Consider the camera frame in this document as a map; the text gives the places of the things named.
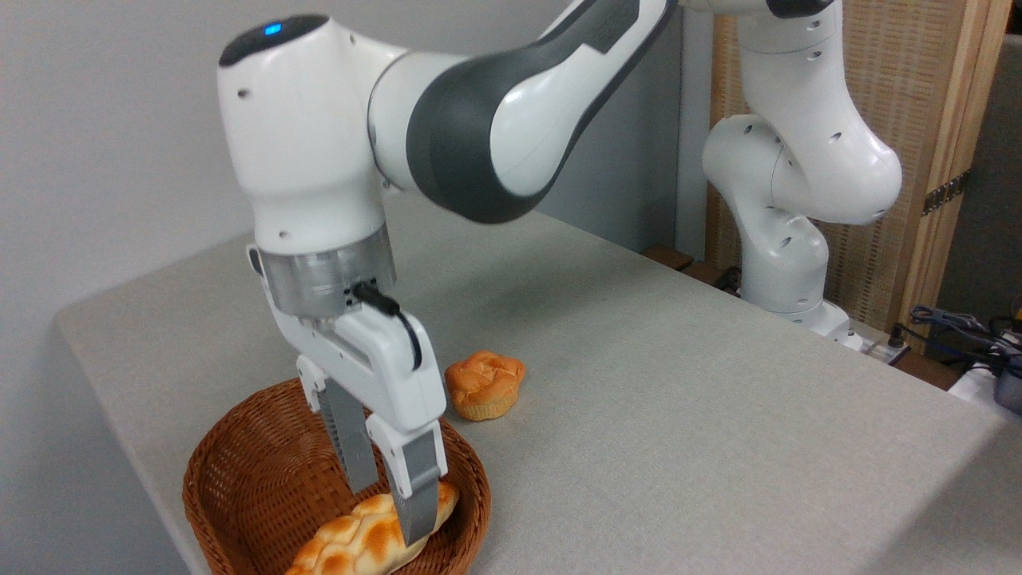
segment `bread roll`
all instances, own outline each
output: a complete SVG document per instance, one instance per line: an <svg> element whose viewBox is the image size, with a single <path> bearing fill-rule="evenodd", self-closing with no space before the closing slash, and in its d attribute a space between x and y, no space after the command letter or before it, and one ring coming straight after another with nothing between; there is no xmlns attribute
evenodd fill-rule
<svg viewBox="0 0 1022 575"><path fill-rule="evenodd" d="M439 483L436 523L430 535L454 512L458 489ZM423 537L405 546L390 493L369 497L352 510L320 527L305 544L284 575L384 575L393 573L415 559L426 546Z"/></svg>
<svg viewBox="0 0 1022 575"><path fill-rule="evenodd" d="M454 409L473 422L507 414L518 401L518 386L524 377L524 364L485 350L452 365L444 373Z"/></svg>

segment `table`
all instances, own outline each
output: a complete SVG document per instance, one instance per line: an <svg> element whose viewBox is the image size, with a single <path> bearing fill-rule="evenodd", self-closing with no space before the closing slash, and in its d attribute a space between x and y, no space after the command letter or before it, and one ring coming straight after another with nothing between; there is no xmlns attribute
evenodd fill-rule
<svg viewBox="0 0 1022 575"><path fill-rule="evenodd" d="M442 367L528 366L505 418L452 423L493 488L474 573L1019 573L1022 432L646 257L532 212L386 200L399 287ZM64 312L194 573L194 446L289 379L241 237Z"/></svg>

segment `brown basket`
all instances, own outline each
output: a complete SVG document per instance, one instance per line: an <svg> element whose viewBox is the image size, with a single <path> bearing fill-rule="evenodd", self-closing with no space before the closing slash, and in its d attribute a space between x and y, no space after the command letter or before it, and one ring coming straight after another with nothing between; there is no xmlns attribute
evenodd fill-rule
<svg viewBox="0 0 1022 575"><path fill-rule="evenodd" d="M401 574L466 573L490 523L482 464L444 420L440 429L445 480L461 498ZM253 394L210 430L188 462L185 515L215 574L280 575L321 525L390 490L378 451L376 467L384 479L353 495L323 422L291 380Z"/></svg>

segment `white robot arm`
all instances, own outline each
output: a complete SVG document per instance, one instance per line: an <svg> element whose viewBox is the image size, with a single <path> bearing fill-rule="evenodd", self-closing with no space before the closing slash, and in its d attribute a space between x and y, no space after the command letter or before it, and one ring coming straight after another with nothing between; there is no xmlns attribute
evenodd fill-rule
<svg viewBox="0 0 1022 575"><path fill-rule="evenodd" d="M742 86L754 112L719 122L703 153L738 224L742 298L858 349L847 315L823 298L827 241L807 217L876 221L897 199L901 165L848 95L841 0L802 3L784 18L758 0L701 3L738 13Z"/></svg>
<svg viewBox="0 0 1022 575"><path fill-rule="evenodd" d="M407 542L433 527L447 402L425 330L381 294L396 280L382 193L420 189L479 222L525 213L673 5L583 0L537 42L478 58L409 52L299 15L221 56L252 266L352 490L378 479L371 441Z"/></svg>

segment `electrical cable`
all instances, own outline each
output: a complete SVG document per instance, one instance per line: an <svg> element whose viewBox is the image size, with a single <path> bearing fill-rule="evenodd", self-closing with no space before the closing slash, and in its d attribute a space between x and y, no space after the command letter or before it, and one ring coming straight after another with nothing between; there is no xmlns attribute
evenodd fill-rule
<svg viewBox="0 0 1022 575"><path fill-rule="evenodd" d="M934 348L939 349L940 351L943 351L945 353L949 353L951 355L956 355L956 356L959 356L959 357L962 357L962 358L965 358L965 360L969 360L969 361L972 361L973 363L976 363L976 364L984 364L986 366L989 366L990 368L995 368L997 370L1003 370L1005 372L1008 372L1009 374L1015 376L1016 378L1022 378L1022 373L1020 373L1017 370L1017 368L1011 364L1010 361L1005 360L1005 355L1003 355L1003 354L997 354L997 355L993 355L993 354L989 354L989 353L980 354L980 353L972 353L972 352L967 352L967 351L963 351L963 350L950 348L950 347L947 347L946 345L941 344L940 342L937 342L936 340L933 340L932 338L927 338L926 336L923 336L922 334L919 334L918 332L914 332L913 330L909 329L903 324L895 324L894 325L894 330L892 332L897 332L897 335L896 335L897 337L900 337L901 333L909 334L910 336L912 336L912 337L914 337L914 338L916 338L918 340L921 340L923 342L926 342L927 344L929 344L929 345L933 346Z"/></svg>
<svg viewBox="0 0 1022 575"><path fill-rule="evenodd" d="M379 310L380 314L397 318L401 321L402 326L405 327L405 331L408 332L408 339L412 341L412 353L415 358L412 365L412 372L418 370L422 366L422 346L419 344L419 337L416 336L412 323L401 312L401 305L398 304L397 300L380 294L375 285L366 281L356 283L352 287L352 294L362 300L363 303L369 304Z"/></svg>

